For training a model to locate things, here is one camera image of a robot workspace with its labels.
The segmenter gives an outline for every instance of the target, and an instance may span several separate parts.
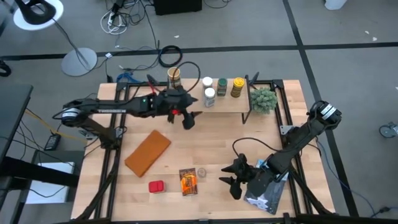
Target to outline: desk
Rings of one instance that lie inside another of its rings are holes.
[[[260,87],[261,83],[265,82],[258,82],[256,86]],[[279,85],[284,85],[293,123],[299,126],[306,122],[307,107],[300,82],[279,80]],[[101,84],[98,98],[112,100],[115,96],[115,88],[116,84]],[[139,93],[142,91],[142,94],[149,89],[148,87],[141,88]],[[134,90],[133,88],[130,91],[130,95],[134,93]],[[285,114],[281,99],[279,100],[281,114]],[[93,119],[108,126],[110,117],[108,114],[96,114]],[[287,119],[286,116],[282,115],[282,120],[285,119]],[[271,215],[243,201],[243,197],[241,200],[234,200],[229,194],[229,186],[218,180],[218,177],[229,176],[227,173],[222,173],[220,169],[232,164],[233,159],[236,158],[231,148],[235,139],[254,137],[274,148],[282,147],[276,113],[269,115],[253,113],[246,124],[242,124],[240,114],[203,113],[195,118],[196,125],[189,131],[182,128],[181,120],[180,117],[176,117],[175,124],[169,124],[166,117],[140,119],[127,115],[125,126],[128,130],[123,137],[112,221],[276,218],[281,217],[283,213],[289,213],[291,217],[295,216],[288,184],[285,185],[277,215]],[[172,143],[146,174],[138,178],[124,165],[123,160],[154,129],[164,134]],[[90,152],[96,146],[97,144],[93,144],[86,151]],[[257,159],[264,159],[272,153],[271,150],[255,141],[240,141],[236,149],[245,153],[249,164],[255,164]],[[104,150],[96,150],[83,162],[72,218],[79,216],[94,197],[100,182],[104,154]],[[307,146],[303,150],[302,165],[310,189],[327,209],[333,211],[322,162],[315,148]],[[205,168],[207,176],[204,179],[198,178],[198,195],[183,197],[178,170],[192,167]],[[153,180],[165,181],[167,192],[150,194],[148,182]],[[304,212],[301,191],[297,192],[302,212]],[[108,197],[109,191],[104,196],[103,216]]]

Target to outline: red clip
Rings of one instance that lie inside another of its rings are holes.
[[[176,110],[176,109],[173,109],[173,110],[172,110],[172,114],[173,114],[173,115],[178,115],[178,114],[180,114],[180,111],[179,111],[179,110]]]

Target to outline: potted plant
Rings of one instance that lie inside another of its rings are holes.
[[[275,109],[278,99],[275,92],[267,88],[260,88],[251,92],[253,109],[260,114],[269,114]]]

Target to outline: black metal frame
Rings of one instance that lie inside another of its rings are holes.
[[[248,75],[245,76],[245,79],[247,81],[246,83],[247,83],[247,88],[248,88],[250,110],[248,112],[248,115],[246,115],[246,117],[244,117],[244,115],[242,114],[243,123],[245,123],[248,120],[248,117],[252,110]],[[288,101],[286,98],[283,80],[258,80],[256,82],[254,82],[254,84],[255,85],[270,85],[271,91],[274,91],[275,93],[276,93],[276,90],[280,91],[280,96],[282,98],[282,104],[284,106],[285,115],[286,115],[286,119],[287,119],[287,125],[293,125],[291,114],[289,111]],[[124,99],[125,100],[128,99],[130,89],[132,87],[139,87],[139,86],[148,86],[148,84],[147,83],[118,83],[116,85],[115,100],[117,101],[120,99],[122,90],[125,91]],[[156,84],[156,86],[167,86],[167,82],[160,82],[160,83]],[[277,104],[277,106],[275,108],[275,115],[276,115],[278,127],[284,125],[283,121],[282,121],[282,115],[280,113],[279,104]],[[125,122],[126,122],[126,115],[123,114],[121,116],[119,126],[123,127],[125,125]],[[114,127],[115,123],[116,123],[116,115],[114,114],[111,117],[110,126]],[[285,144],[287,144],[287,142],[284,139],[284,136],[282,135],[282,133],[280,132],[279,134],[280,134],[280,139],[282,141],[282,145],[284,146]],[[103,161],[100,185],[102,185],[104,179],[106,178],[106,176],[108,174],[109,159],[110,159],[110,154],[111,154],[110,149],[105,149],[105,150],[106,150],[106,152],[105,152],[105,157],[104,157],[104,161]],[[116,182],[117,182],[117,173],[118,173],[119,162],[120,162],[120,149],[117,149],[116,153],[115,153],[115,157],[114,157],[114,163],[116,163],[116,167],[117,167],[116,178],[114,178],[111,183],[111,190],[109,191],[108,207],[106,210],[105,218],[112,217],[114,198],[115,198],[115,194],[116,194]],[[304,170],[302,167],[301,160],[298,156],[295,158],[295,162],[297,163],[297,172],[305,183]],[[299,197],[297,195],[295,181],[291,175],[289,175],[289,187],[290,187],[290,192],[292,194],[292,203],[293,203],[295,215],[297,216],[297,215],[301,214],[302,212],[301,212],[301,208],[300,208],[300,204],[299,204]],[[307,213],[312,214],[312,207],[310,205],[310,202],[308,201],[308,198],[304,197],[304,201],[305,201],[305,209],[306,209]],[[101,216],[101,214],[100,214],[101,208],[102,208],[102,199],[101,199],[100,203],[97,205],[94,218],[99,218]],[[209,222],[211,222],[211,223],[259,223],[259,222],[261,222],[261,223],[283,223],[286,220],[287,220],[287,217],[284,217],[284,218],[244,218],[244,219],[225,219],[225,220],[164,220],[164,221],[144,221],[144,222],[127,221],[127,222],[113,222],[113,223],[209,223]]]

